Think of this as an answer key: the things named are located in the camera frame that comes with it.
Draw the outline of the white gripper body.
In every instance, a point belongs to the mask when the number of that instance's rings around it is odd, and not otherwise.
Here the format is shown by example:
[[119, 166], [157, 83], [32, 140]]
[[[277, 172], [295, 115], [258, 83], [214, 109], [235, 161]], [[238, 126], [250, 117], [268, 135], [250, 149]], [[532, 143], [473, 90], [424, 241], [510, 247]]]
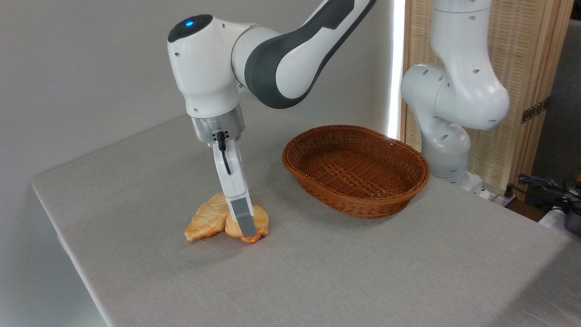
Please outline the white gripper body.
[[222, 192], [229, 200], [247, 195], [248, 188], [243, 173], [238, 143], [228, 140], [225, 151], [219, 150], [218, 143], [212, 145], [214, 162], [219, 176]]

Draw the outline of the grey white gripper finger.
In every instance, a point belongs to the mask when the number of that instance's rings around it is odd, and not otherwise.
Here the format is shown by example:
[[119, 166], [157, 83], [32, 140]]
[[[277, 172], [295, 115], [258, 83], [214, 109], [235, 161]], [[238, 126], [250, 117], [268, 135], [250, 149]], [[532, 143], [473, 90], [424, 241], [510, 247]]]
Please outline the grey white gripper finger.
[[239, 195], [236, 197], [227, 197], [227, 204], [230, 208], [232, 219], [238, 222], [243, 237], [251, 238], [257, 235], [255, 213], [249, 194]]

